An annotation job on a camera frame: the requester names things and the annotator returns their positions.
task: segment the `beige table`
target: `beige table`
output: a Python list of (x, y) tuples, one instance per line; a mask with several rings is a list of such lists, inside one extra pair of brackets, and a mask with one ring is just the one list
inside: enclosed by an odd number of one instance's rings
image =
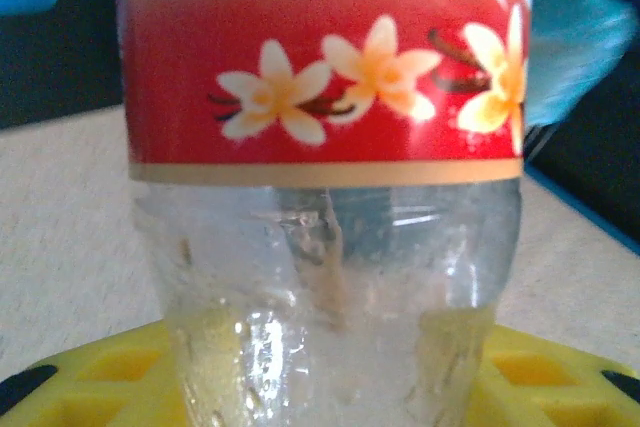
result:
[[(523, 182), (499, 321), (640, 370), (640, 260)], [(0, 134), (0, 378), (159, 318), (120, 109)]]

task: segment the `blue cloth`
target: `blue cloth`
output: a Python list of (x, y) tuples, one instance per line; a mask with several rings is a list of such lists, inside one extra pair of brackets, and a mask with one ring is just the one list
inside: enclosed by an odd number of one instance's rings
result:
[(620, 0), (533, 0), (527, 125), (563, 120), (608, 75), (637, 29)]

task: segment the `clear plastic bottle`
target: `clear plastic bottle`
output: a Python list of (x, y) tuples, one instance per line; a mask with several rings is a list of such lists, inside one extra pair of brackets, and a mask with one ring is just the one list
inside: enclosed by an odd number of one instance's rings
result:
[(136, 218), (194, 425), (462, 425), (519, 217), (517, 180), (151, 185)]
[(515, 250), (526, 0), (118, 0), (193, 427), (460, 427)]

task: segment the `ice cube tray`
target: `ice cube tray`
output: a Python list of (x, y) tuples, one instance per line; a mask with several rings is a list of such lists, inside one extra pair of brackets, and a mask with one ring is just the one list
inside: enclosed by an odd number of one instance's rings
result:
[[(46, 365), (57, 372), (0, 416), (0, 427), (186, 427), (162, 322), (34, 367)], [(39, 373), (46, 377), (46, 371)], [(602, 371), (634, 376), (615, 362), (496, 326), (486, 343), (467, 427), (640, 427), (638, 401)], [(18, 380), (9, 393), (19, 395)]]

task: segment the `white flower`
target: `white flower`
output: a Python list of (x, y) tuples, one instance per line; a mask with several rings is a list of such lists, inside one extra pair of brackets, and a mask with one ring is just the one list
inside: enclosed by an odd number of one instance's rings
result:
[(458, 114), (458, 127), (488, 134), (509, 120), (513, 151), (522, 153), (522, 103), (527, 90), (527, 59), (522, 55), (522, 13), (511, 11), (507, 46), (485, 25), (470, 23), (464, 36), (478, 62), (491, 75), (491, 89), (469, 100)]
[(300, 142), (320, 145), (326, 135), (320, 121), (297, 108), (318, 97), (329, 84), (331, 69), (314, 62), (294, 75), (291, 63), (277, 40), (268, 40), (260, 54), (260, 76), (249, 72), (225, 72), (220, 86), (240, 99), (242, 110), (229, 120), (222, 133), (229, 139), (258, 134), (280, 120), (284, 129)]
[(333, 106), (336, 111), (353, 111), (334, 117), (333, 122), (362, 117), (376, 96), (393, 111), (416, 120), (428, 120), (435, 115), (433, 103), (416, 90), (416, 83), (440, 63), (441, 56), (423, 49), (398, 54), (396, 23), (390, 16), (376, 20), (362, 52), (338, 35), (323, 39), (322, 52), (336, 73), (356, 82)]

